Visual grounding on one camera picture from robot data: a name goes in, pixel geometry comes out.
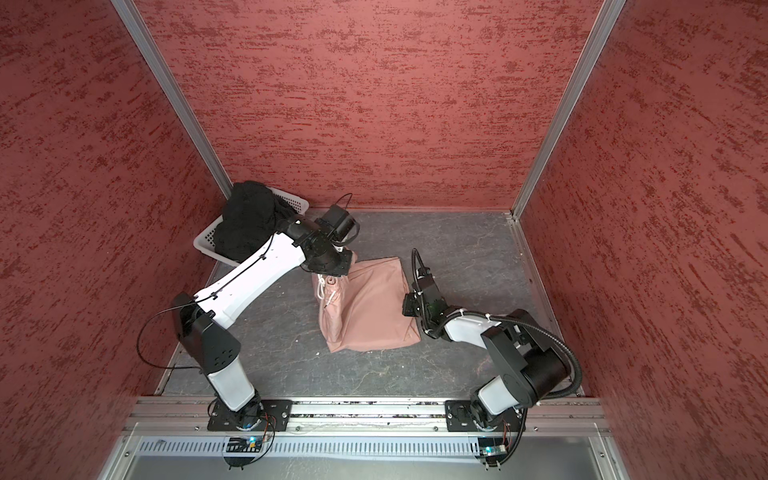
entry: red textured wallpaper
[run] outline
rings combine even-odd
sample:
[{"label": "red textured wallpaper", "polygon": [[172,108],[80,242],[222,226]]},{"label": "red textured wallpaper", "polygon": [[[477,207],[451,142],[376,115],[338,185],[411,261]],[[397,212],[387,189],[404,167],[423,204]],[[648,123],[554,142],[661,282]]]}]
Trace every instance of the red textured wallpaper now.
[{"label": "red textured wallpaper", "polygon": [[633,480],[768,478],[766,21],[627,2],[525,211]]},{"label": "red textured wallpaper", "polygon": [[137,0],[233,181],[509,208],[601,0]]},{"label": "red textured wallpaper", "polygon": [[0,38],[0,476],[88,480],[223,198],[109,2],[3,2]]}]

